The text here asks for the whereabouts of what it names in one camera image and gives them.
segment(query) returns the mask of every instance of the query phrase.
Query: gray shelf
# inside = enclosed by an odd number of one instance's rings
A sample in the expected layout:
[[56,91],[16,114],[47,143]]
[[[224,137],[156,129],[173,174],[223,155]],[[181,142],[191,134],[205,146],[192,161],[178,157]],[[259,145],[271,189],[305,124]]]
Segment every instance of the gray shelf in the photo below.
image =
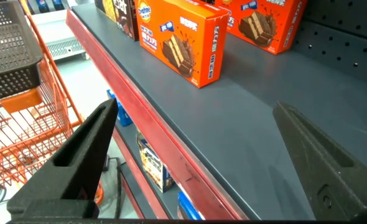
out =
[[272,109],[288,103],[367,165],[367,83],[293,50],[228,35],[220,80],[197,89],[95,5],[75,14],[249,218],[313,220]]
[[129,126],[122,127],[119,122],[116,122],[116,129],[121,135],[123,141],[126,143],[128,149],[130,150],[136,164],[141,169],[144,174],[147,183],[151,186],[156,197],[159,199],[160,204],[164,207],[166,214],[173,219],[178,219],[178,193],[180,192],[179,187],[174,184],[169,190],[162,193],[152,181],[152,179],[147,175],[147,173],[142,168],[141,155],[139,154],[139,147],[136,143],[137,129],[135,124],[130,124]]
[[143,194],[141,188],[139,188],[139,185],[136,182],[136,179],[131,173],[131,170],[129,169],[127,164],[123,164],[121,166],[121,172],[123,173],[123,176],[127,181],[128,187],[132,192],[132,194],[134,195],[136,203],[141,209],[141,212],[144,215],[144,217],[147,219],[157,219],[151,206],[149,205],[149,202],[145,198],[145,195]]

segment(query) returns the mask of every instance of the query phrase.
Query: lower shelf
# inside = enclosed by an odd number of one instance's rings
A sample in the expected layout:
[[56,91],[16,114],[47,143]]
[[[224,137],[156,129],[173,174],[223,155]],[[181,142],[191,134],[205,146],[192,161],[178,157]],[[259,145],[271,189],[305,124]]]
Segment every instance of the lower shelf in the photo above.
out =
[[145,198],[141,188],[139,188],[138,183],[136,182],[135,177],[132,172],[129,170],[127,164],[123,164],[121,166],[121,183],[126,191],[126,195],[131,201],[132,206],[135,209],[139,218],[147,218],[147,219],[156,219],[156,215],[154,214],[149,202]]
[[[116,129],[121,136],[121,139],[124,141],[126,147],[128,148],[128,151],[130,155],[132,156],[133,160],[135,161],[135,165],[138,166],[139,171],[141,172],[139,175],[143,175],[146,180],[146,185],[148,185],[151,188],[152,193],[154,194],[154,197],[158,200],[161,207],[163,208],[165,214],[168,216],[169,219],[178,219],[177,209],[178,209],[178,193],[180,192],[179,187],[174,184],[168,191],[162,193],[156,186],[155,183],[151,180],[151,178],[146,174],[144,169],[142,168],[142,162],[141,162],[141,155],[139,154],[139,147],[136,143],[136,134],[137,129],[134,124],[131,124],[126,127],[122,127],[119,122],[116,122]],[[152,207],[152,209],[155,209],[152,206],[152,200],[148,198],[148,201]]]

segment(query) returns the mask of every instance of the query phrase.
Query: product packaging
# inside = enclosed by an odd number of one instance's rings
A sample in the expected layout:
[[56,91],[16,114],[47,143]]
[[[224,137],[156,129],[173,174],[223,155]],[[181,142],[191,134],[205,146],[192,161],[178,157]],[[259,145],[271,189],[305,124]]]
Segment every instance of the product packaging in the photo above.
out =
[[141,46],[198,88],[220,77],[228,12],[191,0],[136,0]]
[[133,40],[138,40],[134,0],[95,0],[95,5]]
[[203,220],[183,192],[178,193],[178,217],[182,220]]
[[131,118],[127,114],[126,110],[123,108],[122,104],[120,103],[116,95],[111,90],[107,90],[106,92],[108,94],[109,99],[115,98],[117,101],[117,107],[119,109],[119,113],[117,114],[117,120],[120,122],[121,126],[125,127],[132,124]]
[[229,10],[228,32],[272,54],[290,49],[307,0],[215,0]]
[[171,188],[174,180],[141,133],[137,134],[136,141],[139,146],[139,153],[141,154],[144,170],[149,174],[149,177],[154,181],[161,192],[164,193]]

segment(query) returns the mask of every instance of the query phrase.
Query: black basket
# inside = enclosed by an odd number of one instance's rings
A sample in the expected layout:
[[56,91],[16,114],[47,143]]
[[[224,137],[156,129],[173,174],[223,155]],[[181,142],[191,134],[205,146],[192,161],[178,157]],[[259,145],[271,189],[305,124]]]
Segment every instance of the black basket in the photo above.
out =
[[21,5],[0,2],[0,99],[39,86],[42,58]]

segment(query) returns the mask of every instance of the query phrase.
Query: wire grid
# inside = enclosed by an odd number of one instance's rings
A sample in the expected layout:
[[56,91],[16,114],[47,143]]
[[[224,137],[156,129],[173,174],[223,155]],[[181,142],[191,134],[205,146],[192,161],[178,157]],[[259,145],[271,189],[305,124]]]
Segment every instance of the wire grid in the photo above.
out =
[[0,103],[0,185],[27,182],[26,174],[40,169],[73,132],[65,96],[46,59],[39,68],[43,103],[12,114]]

